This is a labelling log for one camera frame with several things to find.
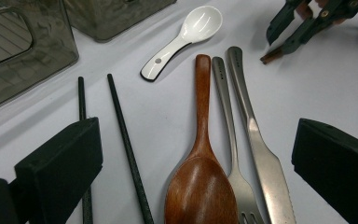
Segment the spoon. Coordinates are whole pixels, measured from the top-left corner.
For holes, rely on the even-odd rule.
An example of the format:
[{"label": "spoon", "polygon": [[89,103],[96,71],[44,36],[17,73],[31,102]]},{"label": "spoon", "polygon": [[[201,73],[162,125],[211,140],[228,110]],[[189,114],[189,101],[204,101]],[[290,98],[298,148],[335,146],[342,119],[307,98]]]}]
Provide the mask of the spoon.
[{"label": "spoon", "polygon": [[196,58],[197,136],[165,199],[165,223],[238,224],[233,190],[208,136],[211,58]]},{"label": "spoon", "polygon": [[155,81],[172,56],[187,45],[212,37],[222,25],[222,14],[215,7],[197,7],[186,17],[179,35],[153,58],[141,71],[147,81]]},{"label": "spoon", "polygon": [[213,57],[212,61],[214,80],[216,81],[216,86],[219,91],[231,147],[232,166],[228,181],[234,190],[235,199],[237,200],[238,221],[240,224],[264,224],[255,201],[252,187],[243,178],[238,163],[237,140],[235,138],[234,118],[232,117],[231,102],[229,100],[225,63],[223,59],[219,57]]}]

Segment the white tablecloth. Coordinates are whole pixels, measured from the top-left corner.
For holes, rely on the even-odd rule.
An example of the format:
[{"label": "white tablecloth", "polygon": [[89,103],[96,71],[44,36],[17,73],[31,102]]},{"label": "white tablecloth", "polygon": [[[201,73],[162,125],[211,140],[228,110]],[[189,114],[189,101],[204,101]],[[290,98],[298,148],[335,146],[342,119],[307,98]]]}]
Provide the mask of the white tablecloth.
[{"label": "white tablecloth", "polygon": [[[255,116],[266,144],[281,160],[297,223],[346,223],[294,172],[291,155],[300,118],[328,123],[358,138],[358,15],[265,66],[259,61],[269,50],[265,32],[283,4],[283,0],[178,0],[104,44],[74,30],[78,63],[0,107],[0,177],[12,181],[18,161],[78,121],[77,78],[82,76],[88,116],[99,118],[103,141],[103,169],[92,184],[94,222],[142,223],[106,79],[111,73],[153,218],[163,223],[167,187],[195,140],[195,57],[203,53],[226,58],[227,49],[238,46],[243,50]],[[189,11],[205,5],[222,12],[221,30],[182,50],[155,83],[144,81],[140,70],[145,63],[177,36]],[[277,42],[282,43],[300,23],[296,17]],[[228,174],[227,129],[213,78],[211,81],[210,139]],[[232,83],[228,84],[241,171],[260,201]],[[68,223],[81,222],[79,207]]]}]

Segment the transparent plastic container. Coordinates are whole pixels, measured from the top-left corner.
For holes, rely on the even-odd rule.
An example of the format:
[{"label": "transparent plastic container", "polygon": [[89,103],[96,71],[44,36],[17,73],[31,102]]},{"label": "transparent plastic container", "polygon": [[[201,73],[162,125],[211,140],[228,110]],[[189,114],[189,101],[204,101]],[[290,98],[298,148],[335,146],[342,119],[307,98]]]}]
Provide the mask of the transparent plastic container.
[{"label": "transparent plastic container", "polygon": [[71,25],[106,42],[176,0],[64,0]]},{"label": "transparent plastic container", "polygon": [[62,0],[0,0],[0,105],[77,59]]}]

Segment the robotic claw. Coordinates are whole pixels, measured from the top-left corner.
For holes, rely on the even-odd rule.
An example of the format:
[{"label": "robotic claw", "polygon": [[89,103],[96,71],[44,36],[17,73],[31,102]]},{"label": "robotic claw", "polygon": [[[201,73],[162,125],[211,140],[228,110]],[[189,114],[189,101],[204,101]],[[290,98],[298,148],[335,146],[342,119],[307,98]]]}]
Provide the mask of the robotic claw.
[{"label": "robotic claw", "polygon": [[[270,45],[295,18],[295,10],[301,2],[303,2],[303,0],[286,0],[285,5],[271,21],[269,28],[267,29],[267,40]],[[268,64],[281,58],[285,54],[295,52],[301,45],[306,44],[314,35],[318,34],[323,29],[330,27],[334,21],[353,18],[357,12],[358,0],[328,1],[317,18],[310,17],[305,19],[281,46],[263,56],[260,59],[261,62],[263,62],[263,64]]]}]

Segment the fork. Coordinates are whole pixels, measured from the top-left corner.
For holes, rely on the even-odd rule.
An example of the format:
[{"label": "fork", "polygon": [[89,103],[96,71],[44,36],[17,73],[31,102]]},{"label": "fork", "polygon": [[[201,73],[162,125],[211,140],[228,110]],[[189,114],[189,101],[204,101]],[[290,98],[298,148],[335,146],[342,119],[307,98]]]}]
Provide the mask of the fork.
[{"label": "fork", "polygon": [[222,103],[225,114],[228,138],[231,147],[232,167],[231,173],[228,176],[228,181],[231,184],[237,201],[238,221],[240,224],[264,224],[257,207],[252,187],[241,175],[231,102],[229,100],[226,68],[222,58],[213,58],[213,72],[220,95],[220,102]]}]

